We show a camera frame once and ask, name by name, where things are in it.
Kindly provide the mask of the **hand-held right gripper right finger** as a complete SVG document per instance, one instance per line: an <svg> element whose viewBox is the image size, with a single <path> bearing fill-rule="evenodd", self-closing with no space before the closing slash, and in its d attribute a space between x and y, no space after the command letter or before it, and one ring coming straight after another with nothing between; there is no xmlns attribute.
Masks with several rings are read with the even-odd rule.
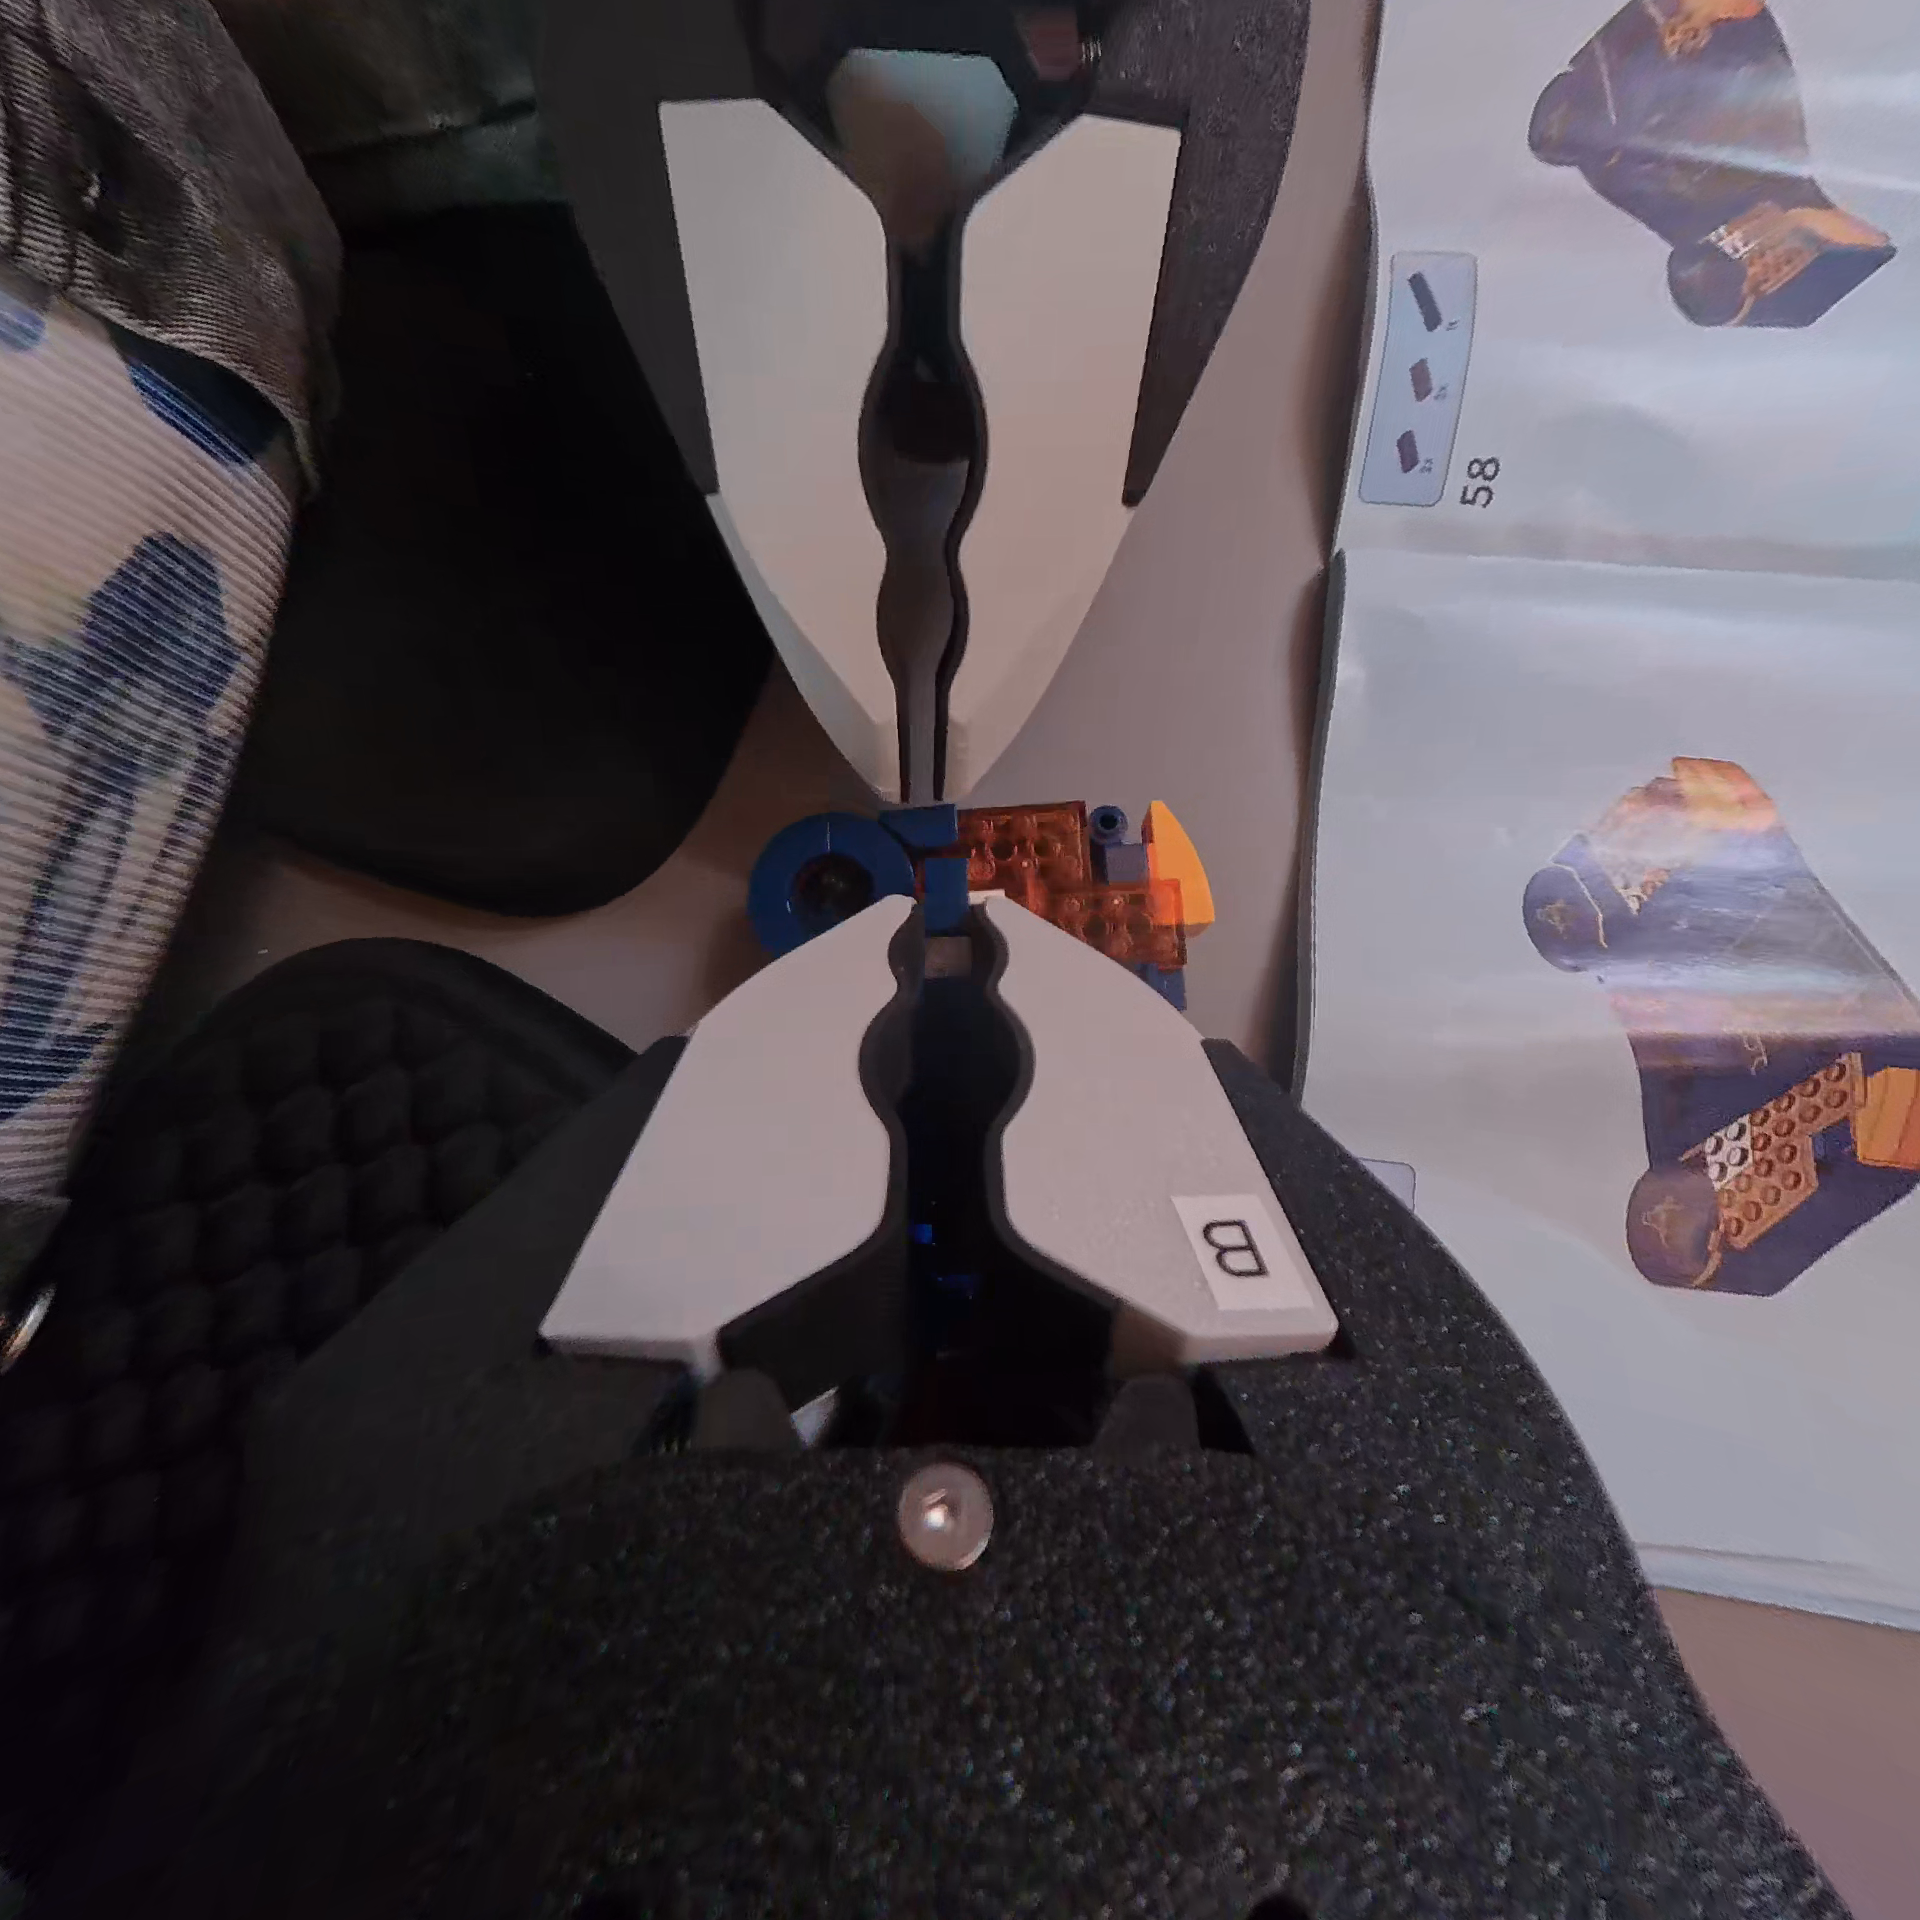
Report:
<svg viewBox="0 0 1920 1920"><path fill-rule="evenodd" d="M1109 1364L1326 1350L1334 1309L1189 1018L1023 903L976 918L1018 1057L988 1169L1023 1258L1109 1309Z"/></svg>

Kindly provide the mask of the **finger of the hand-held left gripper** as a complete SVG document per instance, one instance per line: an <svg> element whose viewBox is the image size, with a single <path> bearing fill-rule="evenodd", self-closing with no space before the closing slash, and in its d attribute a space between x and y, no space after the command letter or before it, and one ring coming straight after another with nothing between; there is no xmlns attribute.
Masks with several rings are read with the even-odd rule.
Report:
<svg viewBox="0 0 1920 1920"><path fill-rule="evenodd" d="M882 654L887 547L863 478L892 343L887 235L768 101L658 103L716 488L709 511L802 701L882 803L931 799Z"/></svg>
<svg viewBox="0 0 1920 1920"><path fill-rule="evenodd" d="M1106 579L1160 292L1176 127L1078 114L964 223L956 328L985 463L956 545L946 798L1014 742Z"/></svg>

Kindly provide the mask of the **grey denim jacket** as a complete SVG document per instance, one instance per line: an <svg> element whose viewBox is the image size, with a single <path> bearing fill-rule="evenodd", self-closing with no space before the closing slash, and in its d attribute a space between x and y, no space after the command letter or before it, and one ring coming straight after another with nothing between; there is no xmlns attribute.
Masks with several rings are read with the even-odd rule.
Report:
<svg viewBox="0 0 1920 1920"><path fill-rule="evenodd" d="M4 260L316 486L344 240L212 3L4 3Z"/></svg>

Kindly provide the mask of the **striped white blue shirt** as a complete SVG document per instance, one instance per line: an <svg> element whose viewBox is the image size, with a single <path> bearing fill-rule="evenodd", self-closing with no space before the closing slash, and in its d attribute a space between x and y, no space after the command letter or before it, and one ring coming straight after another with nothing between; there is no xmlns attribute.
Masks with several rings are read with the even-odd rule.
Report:
<svg viewBox="0 0 1920 1920"><path fill-rule="evenodd" d="M246 382L4 266L4 1207L60 1202L250 719L299 463Z"/></svg>

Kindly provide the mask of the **open toy instruction booklet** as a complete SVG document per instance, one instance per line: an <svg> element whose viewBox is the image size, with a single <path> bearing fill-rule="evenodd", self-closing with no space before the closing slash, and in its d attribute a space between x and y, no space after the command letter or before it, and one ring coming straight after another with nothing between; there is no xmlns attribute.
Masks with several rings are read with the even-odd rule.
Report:
<svg viewBox="0 0 1920 1920"><path fill-rule="evenodd" d="M1915 1627L1915 3L1384 3L1307 1111L1638 1549Z"/></svg>

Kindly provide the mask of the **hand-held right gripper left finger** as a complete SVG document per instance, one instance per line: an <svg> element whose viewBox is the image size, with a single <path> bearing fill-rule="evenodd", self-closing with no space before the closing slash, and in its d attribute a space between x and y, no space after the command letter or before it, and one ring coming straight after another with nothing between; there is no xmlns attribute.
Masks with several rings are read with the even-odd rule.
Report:
<svg viewBox="0 0 1920 1920"><path fill-rule="evenodd" d="M877 899L692 1026L543 1316L549 1347L717 1374L727 1328L874 1238L892 1140L860 1048L914 912Z"/></svg>

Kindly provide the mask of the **blue orange toy brick model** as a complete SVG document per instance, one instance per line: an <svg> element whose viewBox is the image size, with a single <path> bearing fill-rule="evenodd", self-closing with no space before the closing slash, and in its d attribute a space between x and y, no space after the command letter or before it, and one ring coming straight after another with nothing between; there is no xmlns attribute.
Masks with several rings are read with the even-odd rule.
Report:
<svg viewBox="0 0 1920 1920"><path fill-rule="evenodd" d="M1213 925L1211 877L1189 828L1149 803L1134 828L1118 803L825 811L783 825L755 857L746 922L768 956L911 899L931 934L1004 899L1189 1008L1189 944Z"/></svg>

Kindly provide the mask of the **black padded mat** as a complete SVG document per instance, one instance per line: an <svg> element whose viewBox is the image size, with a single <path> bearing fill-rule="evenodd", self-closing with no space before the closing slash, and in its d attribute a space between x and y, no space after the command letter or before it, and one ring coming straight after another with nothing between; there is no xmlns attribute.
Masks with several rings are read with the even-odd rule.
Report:
<svg viewBox="0 0 1920 1920"><path fill-rule="evenodd" d="M635 1051L452 946L348 939L110 1097L4 1378L4 1855L118 1771L197 1656L255 1404Z"/></svg>
<svg viewBox="0 0 1920 1920"><path fill-rule="evenodd" d="M635 889L730 765L771 639L567 208L351 235L334 353L228 811L509 918Z"/></svg>

